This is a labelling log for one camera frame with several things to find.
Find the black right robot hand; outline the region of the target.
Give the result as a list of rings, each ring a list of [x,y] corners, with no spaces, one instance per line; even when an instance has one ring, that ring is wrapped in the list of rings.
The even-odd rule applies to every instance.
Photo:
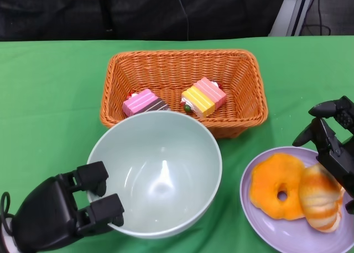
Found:
[[[320,164],[353,197],[353,137],[340,142],[325,119],[334,118],[344,129],[353,133],[353,101],[346,96],[319,103],[309,110],[314,117],[296,137],[292,145],[300,147],[308,142],[316,146]]]

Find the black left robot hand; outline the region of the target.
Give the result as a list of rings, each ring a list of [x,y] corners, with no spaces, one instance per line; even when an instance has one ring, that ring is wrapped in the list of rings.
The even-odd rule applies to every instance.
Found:
[[[5,231],[20,252],[56,250],[124,224],[117,194],[106,196],[103,162],[49,177],[25,198]]]

